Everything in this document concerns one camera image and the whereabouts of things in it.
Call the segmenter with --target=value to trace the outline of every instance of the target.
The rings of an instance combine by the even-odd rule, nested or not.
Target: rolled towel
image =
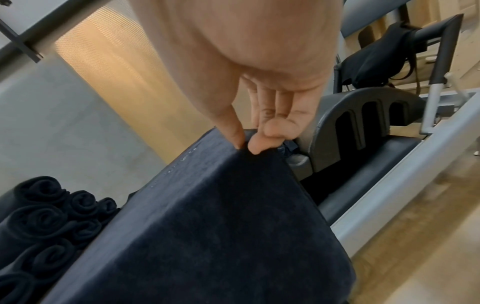
[[[14,262],[0,270],[0,274],[26,272],[34,277],[33,294],[29,302],[36,302],[68,270],[78,258],[78,250],[64,238],[35,244],[25,250]]]
[[[89,219],[79,222],[76,227],[70,231],[66,239],[69,240],[76,249],[83,250],[100,233],[102,224],[97,219]]]
[[[30,205],[49,204],[61,207],[69,193],[49,176],[40,176],[18,184],[0,197],[0,221],[13,211]]]
[[[0,275],[0,303],[24,304],[32,295],[34,277],[25,272]]]
[[[77,225],[51,205],[27,206],[0,223],[0,269],[35,243],[60,238]]]
[[[117,203],[110,197],[98,201],[98,220],[102,227],[110,223],[119,211],[120,208],[117,208]]]
[[[69,220],[83,221],[97,217],[98,204],[93,194],[82,190],[70,194],[61,209]]]

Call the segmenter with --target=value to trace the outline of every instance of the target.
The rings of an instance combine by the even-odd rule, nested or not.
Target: hand
[[[248,88],[253,154],[296,138],[314,118],[333,70],[341,0],[132,0],[190,102],[240,148],[232,102]]]

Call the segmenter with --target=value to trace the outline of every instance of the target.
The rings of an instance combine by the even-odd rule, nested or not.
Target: finger
[[[267,136],[295,139],[315,117],[322,96],[323,86],[295,93],[290,114],[287,118],[269,120],[264,128]]]
[[[251,123],[254,128],[258,128],[259,122],[260,122],[260,106],[259,106],[259,98],[257,93],[257,85],[253,81],[245,77],[242,77],[241,81],[245,84],[246,89],[248,91],[248,95],[250,96]]]
[[[276,91],[264,86],[257,86],[260,117],[258,131],[263,132],[265,123],[275,117]]]
[[[228,106],[224,110],[211,115],[210,119],[235,148],[240,149],[244,145],[244,129],[233,106]]]
[[[257,155],[260,154],[261,151],[279,147],[282,142],[284,142],[283,138],[268,137],[258,132],[255,133],[248,142],[248,149],[252,154]]]
[[[287,118],[292,109],[293,102],[293,92],[277,91],[275,99],[275,117]]]

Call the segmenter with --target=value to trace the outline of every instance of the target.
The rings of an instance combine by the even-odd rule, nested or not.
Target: mesh screen
[[[55,47],[165,162],[212,127],[169,77],[125,0],[96,11]],[[239,90],[234,106],[249,128],[246,90]]]

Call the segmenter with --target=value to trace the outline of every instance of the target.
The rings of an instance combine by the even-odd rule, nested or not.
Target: gray wall
[[[123,205],[164,163],[57,54],[0,81],[0,194],[50,175]]]

